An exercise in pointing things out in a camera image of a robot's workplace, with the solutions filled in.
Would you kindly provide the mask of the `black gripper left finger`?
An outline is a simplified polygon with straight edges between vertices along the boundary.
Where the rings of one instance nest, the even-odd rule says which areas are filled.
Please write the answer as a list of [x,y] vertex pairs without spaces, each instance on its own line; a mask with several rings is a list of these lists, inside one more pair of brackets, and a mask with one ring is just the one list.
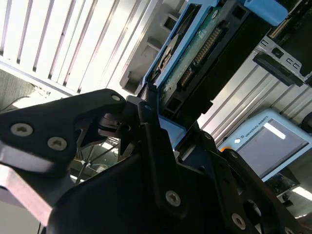
[[35,218],[48,219],[71,187],[68,171],[75,155],[116,137],[124,155],[139,151],[152,206],[183,218],[184,193],[154,97],[153,91],[143,100],[102,89],[1,114],[1,186]]

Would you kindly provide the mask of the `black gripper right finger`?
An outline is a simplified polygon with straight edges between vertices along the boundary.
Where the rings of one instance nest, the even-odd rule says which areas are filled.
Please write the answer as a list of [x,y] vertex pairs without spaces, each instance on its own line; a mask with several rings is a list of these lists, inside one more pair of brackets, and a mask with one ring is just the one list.
[[293,234],[295,218],[234,150],[220,152],[211,135],[191,127],[195,149],[190,165],[212,181],[222,232]]

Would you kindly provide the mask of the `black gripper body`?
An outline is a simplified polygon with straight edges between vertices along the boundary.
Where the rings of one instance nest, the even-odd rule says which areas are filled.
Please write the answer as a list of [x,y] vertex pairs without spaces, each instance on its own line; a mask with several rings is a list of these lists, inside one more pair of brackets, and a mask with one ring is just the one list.
[[212,182],[179,165],[188,210],[171,219],[148,202],[141,160],[133,156],[75,186],[58,201],[46,228],[49,234],[222,234],[224,223]]

